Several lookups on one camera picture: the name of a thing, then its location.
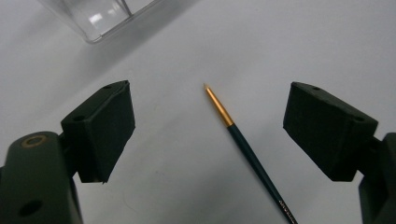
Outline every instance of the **white table surface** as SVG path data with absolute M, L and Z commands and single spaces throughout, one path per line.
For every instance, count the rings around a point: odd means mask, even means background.
M 0 162 L 106 84 L 128 79 L 136 129 L 107 184 L 80 184 L 85 223 L 285 223 L 206 98 L 228 108 L 300 223 L 361 223 L 282 128 L 290 83 L 396 130 L 396 2 L 165 0 L 97 45 L 37 1 L 0 2 Z

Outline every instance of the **clear plastic container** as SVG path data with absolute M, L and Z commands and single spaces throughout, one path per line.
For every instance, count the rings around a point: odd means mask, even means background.
M 38 0 L 88 43 L 95 43 L 132 18 L 124 0 Z

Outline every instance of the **brass screw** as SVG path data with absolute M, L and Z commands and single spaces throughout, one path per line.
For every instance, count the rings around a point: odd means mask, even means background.
M 47 136 L 40 134 L 28 137 L 21 143 L 22 147 L 38 147 L 47 140 Z

